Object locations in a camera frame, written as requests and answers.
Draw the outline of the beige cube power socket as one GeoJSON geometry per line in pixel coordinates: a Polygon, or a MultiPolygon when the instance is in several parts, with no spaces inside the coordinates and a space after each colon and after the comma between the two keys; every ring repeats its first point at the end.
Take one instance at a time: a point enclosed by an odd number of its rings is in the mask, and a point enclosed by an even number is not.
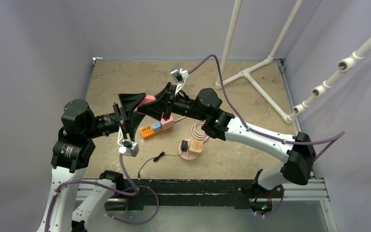
{"type": "Polygon", "coordinates": [[[202,153],[204,142],[200,140],[190,140],[188,151],[191,153],[202,153]]]}

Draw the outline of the pink square plug adapter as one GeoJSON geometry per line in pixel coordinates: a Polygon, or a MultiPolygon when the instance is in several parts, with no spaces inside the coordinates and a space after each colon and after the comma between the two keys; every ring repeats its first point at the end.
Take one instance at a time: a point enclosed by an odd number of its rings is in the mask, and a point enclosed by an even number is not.
{"type": "Polygon", "coordinates": [[[146,95],[145,97],[144,97],[144,99],[140,102],[140,104],[137,106],[137,110],[141,107],[141,106],[143,106],[143,105],[145,105],[145,104],[148,104],[148,103],[151,103],[151,102],[153,102],[153,101],[155,101],[156,100],[156,97],[155,96],[153,96],[153,95],[146,95]]]}

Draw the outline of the black power adapter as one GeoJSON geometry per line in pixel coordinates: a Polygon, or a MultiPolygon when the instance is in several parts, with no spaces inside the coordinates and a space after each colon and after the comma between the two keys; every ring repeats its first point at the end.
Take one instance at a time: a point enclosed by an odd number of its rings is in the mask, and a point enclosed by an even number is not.
{"type": "Polygon", "coordinates": [[[182,140],[180,149],[182,152],[186,152],[188,150],[188,140],[182,140]]]}

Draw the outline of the light blue small block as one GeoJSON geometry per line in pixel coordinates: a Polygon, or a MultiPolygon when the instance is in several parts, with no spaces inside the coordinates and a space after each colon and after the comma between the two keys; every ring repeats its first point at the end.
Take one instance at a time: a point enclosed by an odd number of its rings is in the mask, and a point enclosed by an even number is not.
{"type": "Polygon", "coordinates": [[[157,133],[157,132],[159,132],[159,131],[162,130],[162,125],[161,125],[160,122],[156,122],[156,123],[153,123],[151,125],[151,128],[152,128],[152,130],[153,130],[154,133],[157,133]]]}

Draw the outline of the orange power strip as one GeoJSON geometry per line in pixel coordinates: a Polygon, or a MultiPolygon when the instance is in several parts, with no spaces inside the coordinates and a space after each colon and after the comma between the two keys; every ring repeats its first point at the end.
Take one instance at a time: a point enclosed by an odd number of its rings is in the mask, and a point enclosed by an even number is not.
{"type": "Polygon", "coordinates": [[[166,131],[169,131],[171,130],[172,128],[168,129],[168,130],[161,130],[157,133],[154,133],[152,128],[151,128],[151,124],[148,125],[148,126],[144,126],[142,128],[139,129],[140,133],[141,133],[141,136],[143,137],[143,139],[147,140],[147,139],[150,139],[150,138],[153,138],[159,134],[162,134],[166,131]]]}

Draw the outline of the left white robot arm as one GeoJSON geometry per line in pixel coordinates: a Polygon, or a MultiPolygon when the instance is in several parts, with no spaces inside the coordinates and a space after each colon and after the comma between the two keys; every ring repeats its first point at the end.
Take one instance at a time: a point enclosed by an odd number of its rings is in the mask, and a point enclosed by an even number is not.
{"type": "Polygon", "coordinates": [[[39,231],[85,232],[90,215],[97,211],[106,196],[118,198],[123,195],[122,174],[105,171],[98,181],[93,182],[95,190],[83,202],[83,209],[73,209],[79,185],[96,147],[95,138],[118,133],[120,156],[135,157],[139,153],[135,131],[143,115],[136,109],[145,98],[145,93],[120,94],[120,103],[113,105],[113,112],[100,116],[94,115],[83,99],[65,105],[61,117],[63,125],[53,147],[52,181],[39,231]]]}

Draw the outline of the pink cube socket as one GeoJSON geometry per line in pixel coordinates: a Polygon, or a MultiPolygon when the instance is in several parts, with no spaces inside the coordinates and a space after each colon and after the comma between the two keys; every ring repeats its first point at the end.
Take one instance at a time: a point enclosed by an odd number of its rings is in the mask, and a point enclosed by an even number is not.
{"type": "Polygon", "coordinates": [[[160,120],[160,123],[161,123],[161,129],[163,131],[165,131],[165,130],[168,130],[168,129],[170,129],[174,126],[174,119],[173,119],[172,116],[170,116],[169,119],[162,118],[160,120]]]}

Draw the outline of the pink round power socket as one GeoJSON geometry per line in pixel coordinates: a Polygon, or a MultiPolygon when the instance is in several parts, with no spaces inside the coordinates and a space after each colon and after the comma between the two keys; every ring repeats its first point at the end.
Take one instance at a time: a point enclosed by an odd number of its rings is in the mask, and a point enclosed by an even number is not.
{"type": "Polygon", "coordinates": [[[185,141],[187,141],[187,145],[188,145],[187,151],[182,150],[183,141],[181,141],[180,144],[178,145],[178,155],[184,161],[196,161],[198,159],[198,153],[191,152],[189,150],[192,139],[186,139],[185,141]]]}

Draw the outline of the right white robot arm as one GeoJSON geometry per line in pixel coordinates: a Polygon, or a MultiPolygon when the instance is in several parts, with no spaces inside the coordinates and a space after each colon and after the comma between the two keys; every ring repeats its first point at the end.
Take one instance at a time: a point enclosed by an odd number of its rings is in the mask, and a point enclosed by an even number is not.
{"type": "Polygon", "coordinates": [[[251,124],[220,108],[222,100],[212,88],[203,88],[195,99],[176,95],[171,83],[150,103],[140,104],[138,112],[154,119],[167,119],[178,114],[203,122],[201,130],[212,139],[241,143],[266,152],[280,161],[274,168],[259,171],[252,191],[263,197],[283,183],[308,184],[316,158],[310,137],[281,134],[251,124]]]}

